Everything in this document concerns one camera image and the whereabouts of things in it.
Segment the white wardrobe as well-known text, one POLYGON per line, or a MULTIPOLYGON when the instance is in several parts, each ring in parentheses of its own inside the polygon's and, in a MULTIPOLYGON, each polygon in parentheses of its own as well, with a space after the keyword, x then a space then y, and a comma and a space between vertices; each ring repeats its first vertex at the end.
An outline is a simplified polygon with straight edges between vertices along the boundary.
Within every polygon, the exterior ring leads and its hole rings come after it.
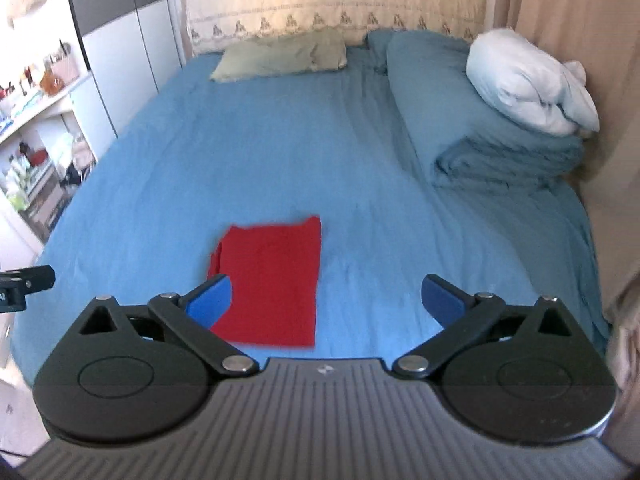
POLYGON ((117 134, 181 70, 167 0, 70 0, 82 52, 117 134))

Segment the white pillow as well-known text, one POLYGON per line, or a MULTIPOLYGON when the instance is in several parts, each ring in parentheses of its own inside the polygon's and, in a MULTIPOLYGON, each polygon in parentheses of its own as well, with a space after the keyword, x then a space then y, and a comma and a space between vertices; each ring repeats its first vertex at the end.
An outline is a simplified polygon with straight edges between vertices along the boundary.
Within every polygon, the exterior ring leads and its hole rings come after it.
POLYGON ((472 42, 466 76, 480 97, 518 124, 550 136, 600 130, 581 62, 560 62, 510 28, 472 42))

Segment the red long-sleeve sweater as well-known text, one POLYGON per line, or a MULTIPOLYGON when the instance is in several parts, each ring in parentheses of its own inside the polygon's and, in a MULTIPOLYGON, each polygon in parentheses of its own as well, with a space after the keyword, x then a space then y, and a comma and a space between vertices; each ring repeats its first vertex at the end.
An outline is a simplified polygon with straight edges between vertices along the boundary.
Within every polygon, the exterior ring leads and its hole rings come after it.
POLYGON ((316 339, 321 221, 232 226, 210 258, 208 274, 231 282, 230 306, 210 330, 250 346, 307 349, 316 339))

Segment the folded teal duvet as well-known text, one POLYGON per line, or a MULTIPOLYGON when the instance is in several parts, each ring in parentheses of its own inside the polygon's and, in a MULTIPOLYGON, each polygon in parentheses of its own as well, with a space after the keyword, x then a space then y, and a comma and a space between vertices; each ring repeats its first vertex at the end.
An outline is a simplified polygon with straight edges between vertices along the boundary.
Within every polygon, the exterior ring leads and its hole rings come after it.
POLYGON ((506 192, 542 188, 582 161, 582 140, 521 126, 487 104, 465 73, 470 46, 428 30, 378 29, 367 46, 427 182, 506 192))

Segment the white shelf unit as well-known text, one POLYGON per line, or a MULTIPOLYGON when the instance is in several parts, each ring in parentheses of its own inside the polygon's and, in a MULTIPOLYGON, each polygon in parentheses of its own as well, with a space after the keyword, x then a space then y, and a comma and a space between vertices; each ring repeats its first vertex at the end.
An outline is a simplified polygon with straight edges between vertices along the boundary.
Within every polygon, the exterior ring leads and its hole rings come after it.
POLYGON ((39 89, 1 130, 1 266, 41 255, 78 190, 116 139, 92 73, 39 89))

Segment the green flat pillow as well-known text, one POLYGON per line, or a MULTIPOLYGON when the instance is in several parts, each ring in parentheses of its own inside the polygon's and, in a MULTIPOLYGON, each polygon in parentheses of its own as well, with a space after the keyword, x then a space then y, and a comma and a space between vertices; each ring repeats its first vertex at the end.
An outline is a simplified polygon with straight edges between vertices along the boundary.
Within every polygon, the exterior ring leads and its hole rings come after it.
POLYGON ((252 38, 224 50, 209 78, 232 82, 315 72, 347 66, 346 44, 332 27, 291 36, 252 38))

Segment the pink storage basket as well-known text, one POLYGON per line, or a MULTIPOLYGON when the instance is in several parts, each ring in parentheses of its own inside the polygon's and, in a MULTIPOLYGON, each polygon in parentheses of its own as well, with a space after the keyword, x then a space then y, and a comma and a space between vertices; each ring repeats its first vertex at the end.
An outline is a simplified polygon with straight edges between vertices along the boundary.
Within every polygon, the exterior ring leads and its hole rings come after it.
POLYGON ((64 86, 68 86, 79 78, 80 70, 73 53, 59 58, 51 63, 51 72, 63 81, 64 86))

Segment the orange toy figure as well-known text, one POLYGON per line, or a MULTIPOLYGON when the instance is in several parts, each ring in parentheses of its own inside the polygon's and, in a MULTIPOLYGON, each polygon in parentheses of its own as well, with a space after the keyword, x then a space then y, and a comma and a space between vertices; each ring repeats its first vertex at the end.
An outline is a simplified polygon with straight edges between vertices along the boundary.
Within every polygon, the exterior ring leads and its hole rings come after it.
POLYGON ((40 80, 39 87, 47 96, 56 96, 65 87, 65 84, 63 79, 52 70, 46 70, 40 80))

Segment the beige quilted headboard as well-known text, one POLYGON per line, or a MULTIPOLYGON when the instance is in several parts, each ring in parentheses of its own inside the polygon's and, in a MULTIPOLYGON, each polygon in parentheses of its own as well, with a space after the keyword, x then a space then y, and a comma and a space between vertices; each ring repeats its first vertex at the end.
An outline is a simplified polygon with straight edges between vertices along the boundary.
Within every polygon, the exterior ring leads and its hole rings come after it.
POLYGON ((353 46, 375 29, 431 30, 471 41, 484 29, 486 0, 184 0, 184 12, 191 49, 200 55, 326 27, 353 46))

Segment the light blue bed sheet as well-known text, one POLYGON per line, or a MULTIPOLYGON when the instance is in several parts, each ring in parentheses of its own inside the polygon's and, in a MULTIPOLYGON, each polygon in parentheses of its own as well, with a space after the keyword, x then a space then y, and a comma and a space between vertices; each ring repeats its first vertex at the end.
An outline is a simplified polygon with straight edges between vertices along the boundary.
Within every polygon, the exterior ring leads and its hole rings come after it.
POLYGON ((321 221, 313 359, 382 358, 437 334, 425 275, 529 306, 560 298, 603 349, 596 259, 565 183, 495 194, 434 188, 368 51, 336 73, 216 84, 190 62, 100 159, 43 249, 52 289, 12 336, 27 380, 96 296, 188 292, 232 226, 321 221))

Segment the beige curtain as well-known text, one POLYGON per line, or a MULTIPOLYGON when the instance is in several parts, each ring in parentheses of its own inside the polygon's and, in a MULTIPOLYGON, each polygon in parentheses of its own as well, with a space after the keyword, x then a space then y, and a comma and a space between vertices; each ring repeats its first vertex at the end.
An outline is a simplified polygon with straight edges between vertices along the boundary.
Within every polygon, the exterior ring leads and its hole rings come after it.
POLYGON ((606 360, 620 400, 604 440, 639 459, 639 0, 496 0, 509 27, 586 74, 564 112, 588 136, 576 171, 592 226, 602 313, 612 333, 606 360))

